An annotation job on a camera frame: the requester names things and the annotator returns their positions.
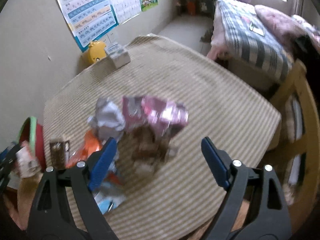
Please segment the pink snack wrapper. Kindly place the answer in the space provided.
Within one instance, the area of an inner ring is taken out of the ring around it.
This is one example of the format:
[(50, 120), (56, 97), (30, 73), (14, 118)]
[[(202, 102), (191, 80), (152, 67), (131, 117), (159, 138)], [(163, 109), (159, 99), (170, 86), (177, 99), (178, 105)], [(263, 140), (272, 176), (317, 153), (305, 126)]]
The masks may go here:
[(21, 178), (30, 178), (41, 172), (38, 159), (32, 154), (29, 143), (22, 142), (21, 149), (16, 153), (17, 169)]

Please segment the dark gold carton box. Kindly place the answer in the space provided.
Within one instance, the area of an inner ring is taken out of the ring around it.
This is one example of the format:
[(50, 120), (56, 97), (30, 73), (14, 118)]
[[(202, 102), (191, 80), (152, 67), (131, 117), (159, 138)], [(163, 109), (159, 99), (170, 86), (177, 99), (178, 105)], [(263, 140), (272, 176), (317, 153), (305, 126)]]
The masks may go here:
[(49, 140), (50, 157), (52, 166), (63, 170), (69, 160), (70, 141), (64, 136), (51, 137)]

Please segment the white paper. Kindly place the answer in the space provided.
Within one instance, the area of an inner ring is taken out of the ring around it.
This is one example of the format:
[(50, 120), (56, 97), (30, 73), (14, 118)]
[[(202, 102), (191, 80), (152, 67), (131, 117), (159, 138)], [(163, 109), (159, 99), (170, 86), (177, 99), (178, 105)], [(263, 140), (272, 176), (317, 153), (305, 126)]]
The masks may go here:
[(114, 138), (116, 142), (123, 136), (126, 124), (118, 106), (104, 97), (97, 100), (95, 113), (87, 119), (87, 122), (100, 141)]

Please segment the shiny pink foil bag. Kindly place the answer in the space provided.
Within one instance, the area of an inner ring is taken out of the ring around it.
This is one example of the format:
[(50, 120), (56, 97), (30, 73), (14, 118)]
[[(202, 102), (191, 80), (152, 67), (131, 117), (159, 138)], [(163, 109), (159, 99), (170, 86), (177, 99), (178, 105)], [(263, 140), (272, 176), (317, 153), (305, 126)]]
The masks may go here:
[(125, 96), (122, 103), (127, 132), (148, 126), (158, 138), (173, 138), (188, 125), (189, 113), (181, 103), (148, 95)]

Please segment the white milk carton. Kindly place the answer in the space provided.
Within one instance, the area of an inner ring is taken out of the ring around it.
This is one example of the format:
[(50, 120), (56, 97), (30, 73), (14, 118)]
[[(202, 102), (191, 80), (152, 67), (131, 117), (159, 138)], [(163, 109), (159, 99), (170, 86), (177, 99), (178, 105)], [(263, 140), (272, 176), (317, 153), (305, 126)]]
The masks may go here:
[(106, 56), (113, 62), (116, 68), (131, 62), (127, 49), (119, 43), (113, 43), (105, 48)]

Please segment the green red trash bin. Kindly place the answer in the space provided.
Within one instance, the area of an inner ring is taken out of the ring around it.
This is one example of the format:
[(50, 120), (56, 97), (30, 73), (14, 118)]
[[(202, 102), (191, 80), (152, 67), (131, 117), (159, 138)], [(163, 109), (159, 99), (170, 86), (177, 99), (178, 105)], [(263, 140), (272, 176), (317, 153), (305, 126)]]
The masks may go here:
[(38, 159), (42, 172), (46, 169), (46, 159), (44, 155), (43, 126), (38, 123), (34, 116), (26, 118), (19, 134), (18, 142), (27, 141), (31, 152)]

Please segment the trash pile wrappers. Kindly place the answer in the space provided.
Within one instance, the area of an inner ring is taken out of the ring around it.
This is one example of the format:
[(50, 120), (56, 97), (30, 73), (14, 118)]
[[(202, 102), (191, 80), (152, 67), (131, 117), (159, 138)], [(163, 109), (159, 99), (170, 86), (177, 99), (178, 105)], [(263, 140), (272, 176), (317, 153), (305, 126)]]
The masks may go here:
[[(171, 143), (169, 136), (156, 137), (149, 125), (134, 128), (125, 141), (131, 144), (131, 161), (133, 170), (140, 177), (153, 176), (164, 164), (175, 158), (178, 147)], [(93, 129), (86, 132), (84, 143), (66, 164), (71, 168), (80, 161), (86, 161), (94, 152), (103, 148)]]

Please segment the blue snack packet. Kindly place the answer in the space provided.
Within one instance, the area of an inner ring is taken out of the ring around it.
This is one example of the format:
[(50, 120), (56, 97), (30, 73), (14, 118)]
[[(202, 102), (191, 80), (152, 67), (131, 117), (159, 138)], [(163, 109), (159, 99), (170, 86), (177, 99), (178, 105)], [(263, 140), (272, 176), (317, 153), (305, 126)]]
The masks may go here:
[(103, 215), (126, 200), (123, 187), (110, 181), (103, 181), (100, 188), (93, 192), (93, 197)]

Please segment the wooden chair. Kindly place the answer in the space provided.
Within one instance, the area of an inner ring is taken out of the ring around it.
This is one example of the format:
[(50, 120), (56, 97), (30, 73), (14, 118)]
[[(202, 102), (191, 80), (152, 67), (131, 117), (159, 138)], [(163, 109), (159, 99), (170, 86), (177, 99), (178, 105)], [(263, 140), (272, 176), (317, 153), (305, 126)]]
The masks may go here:
[(270, 103), (279, 110), (294, 93), (297, 94), (302, 109), (305, 133), (294, 142), (279, 144), (274, 152), (267, 154), (266, 159), (271, 165), (283, 167), (295, 156), (305, 154), (304, 179), (293, 204), (289, 206), (292, 232), (296, 233), (310, 216), (319, 187), (319, 116), (306, 79), (306, 68), (299, 60), (272, 96)]

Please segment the checkered beige table cloth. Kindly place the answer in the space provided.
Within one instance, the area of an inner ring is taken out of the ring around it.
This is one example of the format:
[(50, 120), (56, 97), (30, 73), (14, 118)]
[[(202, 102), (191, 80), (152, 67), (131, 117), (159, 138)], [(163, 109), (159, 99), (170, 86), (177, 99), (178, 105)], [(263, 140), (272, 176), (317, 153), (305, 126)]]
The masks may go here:
[(82, 144), (96, 101), (121, 105), (124, 96), (150, 95), (183, 104), (188, 125), (172, 144), (178, 154), (151, 178), (135, 174), (133, 142), (122, 137), (117, 168), (126, 200), (105, 217), (119, 239), (180, 239), (217, 212), (225, 191), (201, 153), (201, 140), (256, 167), (281, 122), (280, 113), (257, 91), (200, 53), (156, 35), (127, 45), (129, 64), (102, 59), (74, 77), (44, 107), (44, 142), (64, 135), (71, 151)]

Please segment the yellow duck potty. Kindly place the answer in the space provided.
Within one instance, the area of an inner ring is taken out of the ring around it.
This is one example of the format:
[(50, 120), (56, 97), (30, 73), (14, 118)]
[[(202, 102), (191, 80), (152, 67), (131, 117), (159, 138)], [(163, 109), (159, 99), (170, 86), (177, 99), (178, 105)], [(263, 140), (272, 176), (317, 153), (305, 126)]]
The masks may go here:
[(106, 57), (105, 47), (103, 41), (92, 41), (88, 45), (87, 60), (90, 65)]

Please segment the bed with plaid quilt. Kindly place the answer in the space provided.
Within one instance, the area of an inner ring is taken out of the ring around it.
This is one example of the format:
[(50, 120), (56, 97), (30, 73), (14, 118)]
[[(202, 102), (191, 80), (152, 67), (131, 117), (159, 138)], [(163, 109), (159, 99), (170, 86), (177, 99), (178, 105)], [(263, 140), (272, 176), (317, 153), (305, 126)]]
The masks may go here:
[[(250, 22), (264, 27), (265, 36), (249, 29)], [(207, 57), (237, 59), (261, 71), (276, 83), (285, 80), (292, 69), (287, 52), (256, 15), (254, 6), (237, 0), (216, 0), (211, 49)]]

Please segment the phone on bed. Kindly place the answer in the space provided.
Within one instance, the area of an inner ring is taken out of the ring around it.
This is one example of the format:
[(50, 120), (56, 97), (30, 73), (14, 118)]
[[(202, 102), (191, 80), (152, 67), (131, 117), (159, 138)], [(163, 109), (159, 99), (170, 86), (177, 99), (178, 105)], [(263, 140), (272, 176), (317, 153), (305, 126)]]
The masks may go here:
[(264, 27), (260, 27), (253, 23), (252, 21), (250, 22), (249, 29), (251, 32), (254, 32), (260, 36), (265, 36), (265, 29)]

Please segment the pink pillow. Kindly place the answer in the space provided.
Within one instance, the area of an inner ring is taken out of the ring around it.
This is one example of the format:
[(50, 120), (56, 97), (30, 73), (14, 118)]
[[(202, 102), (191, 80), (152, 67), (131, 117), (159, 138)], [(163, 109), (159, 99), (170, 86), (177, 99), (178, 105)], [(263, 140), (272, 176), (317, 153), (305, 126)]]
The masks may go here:
[(278, 40), (284, 49), (293, 53), (294, 41), (306, 35), (306, 31), (283, 12), (264, 5), (255, 5), (255, 12), (262, 24)]

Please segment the pinyin wall poster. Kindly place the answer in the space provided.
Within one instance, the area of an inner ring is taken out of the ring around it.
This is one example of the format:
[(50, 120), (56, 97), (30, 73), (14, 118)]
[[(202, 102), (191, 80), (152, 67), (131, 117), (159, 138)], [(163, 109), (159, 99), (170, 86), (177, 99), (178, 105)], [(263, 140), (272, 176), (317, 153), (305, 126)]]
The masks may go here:
[(74, 39), (82, 52), (118, 26), (110, 0), (57, 0)]

